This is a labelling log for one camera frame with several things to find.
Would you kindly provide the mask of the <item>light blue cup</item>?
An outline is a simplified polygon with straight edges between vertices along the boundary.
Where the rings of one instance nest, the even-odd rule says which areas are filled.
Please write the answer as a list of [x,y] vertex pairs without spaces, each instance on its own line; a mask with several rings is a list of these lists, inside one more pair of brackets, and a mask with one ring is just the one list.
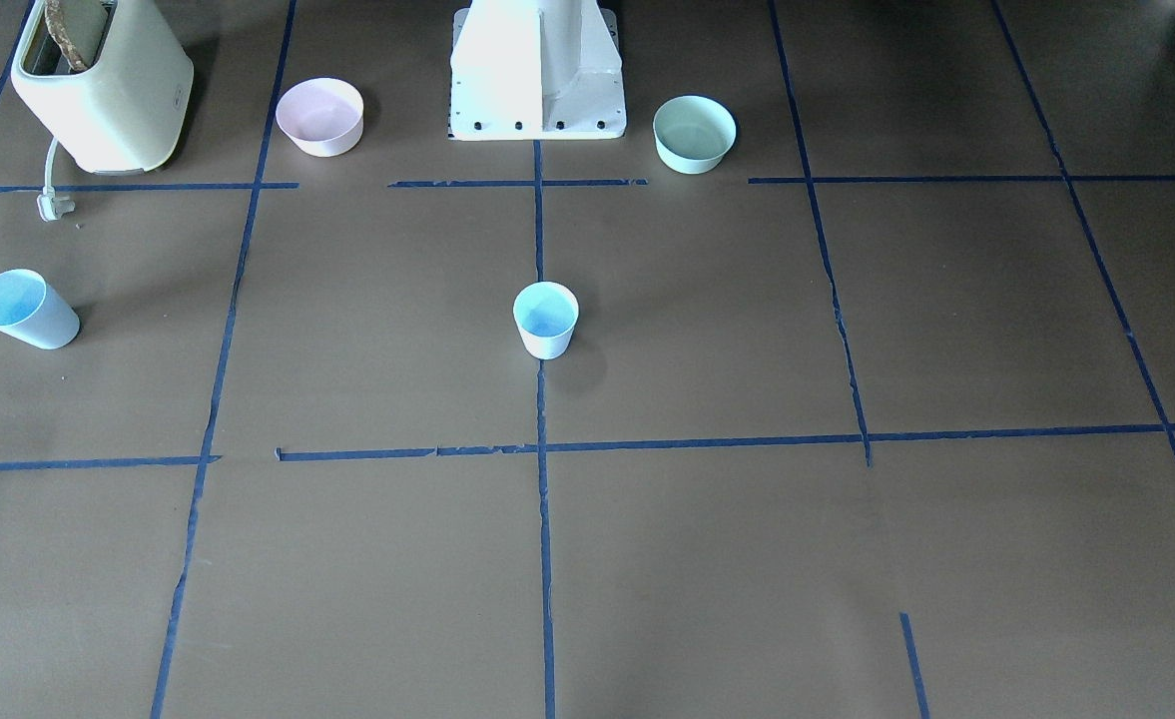
[[524,287],[511,307],[521,340],[536,360],[558,360],[568,351],[580,307],[568,287],[537,282]]
[[0,273],[0,332],[49,351],[69,345],[80,330],[79,315],[43,275],[29,269]]

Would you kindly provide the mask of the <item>green bowl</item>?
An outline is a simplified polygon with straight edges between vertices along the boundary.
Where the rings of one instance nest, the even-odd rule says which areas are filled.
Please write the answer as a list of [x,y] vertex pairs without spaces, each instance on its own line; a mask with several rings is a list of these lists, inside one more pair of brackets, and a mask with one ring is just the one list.
[[733,149],[737,119],[711,98],[684,95],[654,110],[654,149],[666,168],[684,176],[714,170]]

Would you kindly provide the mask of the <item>pink bowl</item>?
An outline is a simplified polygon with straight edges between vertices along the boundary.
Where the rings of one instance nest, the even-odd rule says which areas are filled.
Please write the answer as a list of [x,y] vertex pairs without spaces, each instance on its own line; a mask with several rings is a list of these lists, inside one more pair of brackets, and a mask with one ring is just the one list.
[[360,142],[364,109],[360,90],[343,79],[311,78],[282,94],[274,117],[300,150],[313,157],[335,157]]

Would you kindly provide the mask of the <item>cream toaster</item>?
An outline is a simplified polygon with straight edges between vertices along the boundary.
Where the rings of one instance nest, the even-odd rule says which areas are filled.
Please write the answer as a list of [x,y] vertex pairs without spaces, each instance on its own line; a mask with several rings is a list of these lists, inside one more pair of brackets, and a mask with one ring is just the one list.
[[136,176],[167,163],[189,113],[195,69],[154,1],[99,1],[95,59],[72,72],[36,1],[9,78],[27,108],[79,167]]

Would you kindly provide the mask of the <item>white power plug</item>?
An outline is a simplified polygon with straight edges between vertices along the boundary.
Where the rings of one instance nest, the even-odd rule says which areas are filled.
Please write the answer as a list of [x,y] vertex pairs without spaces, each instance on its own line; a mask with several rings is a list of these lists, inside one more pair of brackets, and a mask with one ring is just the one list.
[[38,214],[43,222],[58,222],[66,215],[75,211],[76,202],[70,196],[56,195],[56,193],[40,193],[38,196]]

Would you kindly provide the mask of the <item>toast slice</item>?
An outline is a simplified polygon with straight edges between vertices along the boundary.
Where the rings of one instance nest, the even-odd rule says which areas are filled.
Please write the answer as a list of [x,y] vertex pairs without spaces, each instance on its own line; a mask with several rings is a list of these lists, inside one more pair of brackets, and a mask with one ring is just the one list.
[[72,73],[89,70],[102,49],[110,11],[103,1],[45,1],[43,22]]

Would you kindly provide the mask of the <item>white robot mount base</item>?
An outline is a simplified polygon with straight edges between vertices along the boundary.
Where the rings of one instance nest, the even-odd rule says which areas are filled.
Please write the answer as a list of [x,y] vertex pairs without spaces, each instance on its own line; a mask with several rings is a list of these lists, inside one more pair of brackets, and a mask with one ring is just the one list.
[[627,129],[618,19],[596,1],[474,1],[454,13],[449,135],[605,141]]

